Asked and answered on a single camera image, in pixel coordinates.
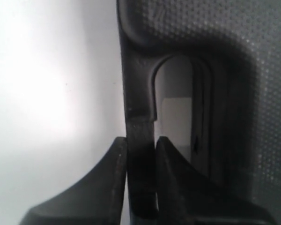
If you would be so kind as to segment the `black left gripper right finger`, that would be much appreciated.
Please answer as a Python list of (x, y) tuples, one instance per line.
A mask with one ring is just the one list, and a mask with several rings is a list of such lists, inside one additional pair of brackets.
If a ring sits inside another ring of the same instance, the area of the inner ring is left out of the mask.
[(156, 145), (159, 225), (274, 225), (270, 213), (196, 171), (167, 137)]

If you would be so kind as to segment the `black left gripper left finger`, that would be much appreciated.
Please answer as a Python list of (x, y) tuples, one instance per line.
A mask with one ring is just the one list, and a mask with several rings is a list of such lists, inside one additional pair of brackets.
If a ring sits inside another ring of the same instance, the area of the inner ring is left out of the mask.
[(80, 181), (52, 199), (32, 207), (22, 225), (119, 225), (126, 182), (127, 142), (112, 145)]

